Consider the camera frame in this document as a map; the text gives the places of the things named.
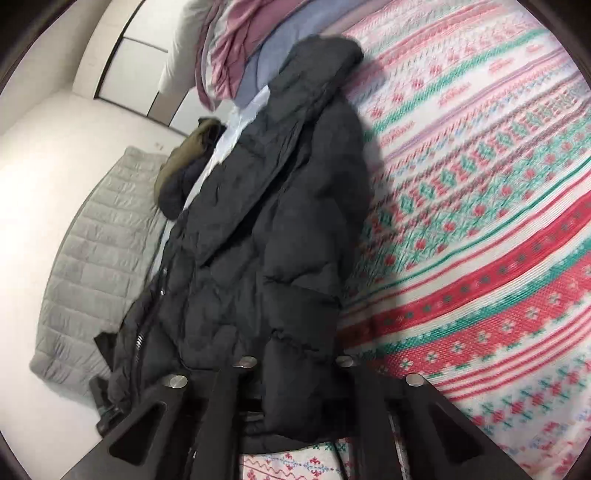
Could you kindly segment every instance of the gray quilted blanket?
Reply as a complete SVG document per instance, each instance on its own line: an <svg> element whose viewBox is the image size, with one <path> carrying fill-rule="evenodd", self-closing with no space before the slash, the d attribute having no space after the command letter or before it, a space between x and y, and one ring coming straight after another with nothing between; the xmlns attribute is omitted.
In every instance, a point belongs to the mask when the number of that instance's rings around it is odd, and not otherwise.
<svg viewBox="0 0 591 480"><path fill-rule="evenodd" d="M147 280L166 223L152 193L165 161L128 147L70 224L47 283L30 364L42 379L88 395L94 375L108 376L93 339L119 329Z"/></svg>

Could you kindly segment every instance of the white wall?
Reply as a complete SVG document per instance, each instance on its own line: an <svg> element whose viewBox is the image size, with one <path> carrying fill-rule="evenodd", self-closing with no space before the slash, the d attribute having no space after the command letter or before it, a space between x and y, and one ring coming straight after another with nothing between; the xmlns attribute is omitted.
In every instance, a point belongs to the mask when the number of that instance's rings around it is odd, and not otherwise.
<svg viewBox="0 0 591 480"><path fill-rule="evenodd" d="M74 81L96 24L111 0L77 0L37 39L0 94L0 134Z"/></svg>

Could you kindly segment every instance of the red and green striped blanket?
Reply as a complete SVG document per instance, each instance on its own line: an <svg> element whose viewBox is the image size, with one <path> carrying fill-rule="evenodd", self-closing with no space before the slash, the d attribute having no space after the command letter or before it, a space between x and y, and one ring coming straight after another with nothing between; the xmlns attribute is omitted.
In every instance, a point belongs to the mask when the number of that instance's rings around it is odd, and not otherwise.
<svg viewBox="0 0 591 480"><path fill-rule="evenodd" d="M394 0L346 34L374 198L340 338L561 479L591 435L589 87L514 0ZM244 477L333 480L329 450Z"/></svg>

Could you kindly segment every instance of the pink cloth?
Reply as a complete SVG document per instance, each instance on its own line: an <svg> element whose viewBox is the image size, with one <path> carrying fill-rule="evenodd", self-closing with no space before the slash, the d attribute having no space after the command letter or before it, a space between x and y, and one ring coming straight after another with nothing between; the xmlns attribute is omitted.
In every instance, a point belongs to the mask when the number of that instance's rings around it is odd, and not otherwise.
<svg viewBox="0 0 591 480"><path fill-rule="evenodd" d="M389 3L392 3L392 0L368 0L355 10L351 10L351 12L339 18L329 28L324 30L322 35L341 35L341 33L346 32L359 21L368 15L376 13Z"/></svg>
<svg viewBox="0 0 591 480"><path fill-rule="evenodd" d="M201 60L203 57L203 52L205 51L205 39L207 38L207 31L209 30L212 22L217 18L217 14L219 10L222 8L222 3L224 0L215 0L203 26L201 28L201 33L199 34L199 41L197 42L197 61L196 61L196 71L195 71L195 87L197 88L197 95L199 96L199 100L201 101L202 105L207 108L209 111L213 112L217 106L218 102L215 102L205 91L205 86L203 85L203 79L201 77Z"/></svg>
<svg viewBox="0 0 591 480"><path fill-rule="evenodd" d="M210 46L216 99L233 99L247 60L295 10L309 0L232 0L224 33Z"/></svg>

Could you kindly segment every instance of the folded clothes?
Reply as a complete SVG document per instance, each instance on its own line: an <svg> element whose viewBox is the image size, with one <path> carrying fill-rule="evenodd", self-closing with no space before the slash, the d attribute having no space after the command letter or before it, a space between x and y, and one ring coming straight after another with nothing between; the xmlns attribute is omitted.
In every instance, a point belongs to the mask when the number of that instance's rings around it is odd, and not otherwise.
<svg viewBox="0 0 591 480"><path fill-rule="evenodd" d="M201 27L201 31L199 33L199 39L197 41L197 61L195 65L191 64L193 68L193 76L195 78L195 87L197 87L197 95L199 96L199 100L201 101L202 105L207 108L209 111L214 111L219 102L215 102L213 99L209 98L207 92L205 91L205 87L203 86L203 80L201 75L197 74L196 66L201 65L203 54L206 53L206 40L210 36L208 35L211 28L213 28L220 15L223 13L225 5L228 4L230 0L213 0L213 4L209 12L207 13L207 18Z"/></svg>
<svg viewBox="0 0 591 480"><path fill-rule="evenodd" d="M217 118L202 118L195 131L170 154L154 183L155 201L167 219L176 220L183 211L224 130Z"/></svg>
<svg viewBox="0 0 591 480"><path fill-rule="evenodd" d="M303 38L322 32L365 0L311 0L293 13L269 35L245 67L234 103L248 105L279 72L292 46Z"/></svg>
<svg viewBox="0 0 591 480"><path fill-rule="evenodd" d="M250 56L281 22L308 1L232 0L215 24L212 42L206 44L204 85L208 95L218 100L234 98Z"/></svg>

